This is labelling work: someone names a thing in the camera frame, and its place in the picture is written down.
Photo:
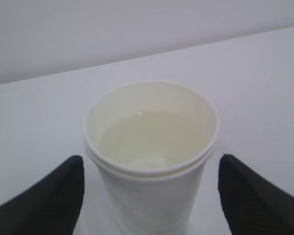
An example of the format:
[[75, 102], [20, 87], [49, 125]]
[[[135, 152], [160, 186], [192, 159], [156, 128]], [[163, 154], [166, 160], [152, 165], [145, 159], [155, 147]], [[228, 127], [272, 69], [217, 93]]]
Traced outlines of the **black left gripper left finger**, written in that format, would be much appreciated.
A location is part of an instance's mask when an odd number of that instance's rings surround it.
[[84, 162], [75, 155], [0, 206], [0, 235], [71, 235], [83, 205]]

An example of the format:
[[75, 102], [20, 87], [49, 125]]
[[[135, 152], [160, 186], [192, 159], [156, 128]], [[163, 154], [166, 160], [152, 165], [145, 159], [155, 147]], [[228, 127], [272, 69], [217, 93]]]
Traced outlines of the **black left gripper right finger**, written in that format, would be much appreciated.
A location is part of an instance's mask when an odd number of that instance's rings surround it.
[[233, 235], [294, 235], [294, 197], [233, 155], [220, 159], [218, 191]]

